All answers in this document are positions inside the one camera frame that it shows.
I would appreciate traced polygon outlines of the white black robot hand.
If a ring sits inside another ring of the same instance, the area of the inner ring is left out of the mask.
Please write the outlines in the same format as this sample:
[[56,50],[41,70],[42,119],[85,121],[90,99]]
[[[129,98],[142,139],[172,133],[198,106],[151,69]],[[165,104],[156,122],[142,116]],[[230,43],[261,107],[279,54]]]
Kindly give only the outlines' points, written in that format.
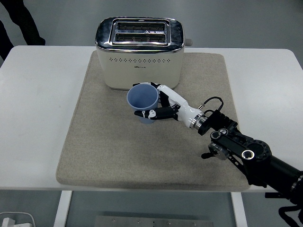
[[127,93],[127,101],[143,122],[172,118],[188,128],[199,129],[207,119],[200,109],[191,107],[181,95],[162,84],[134,84]]

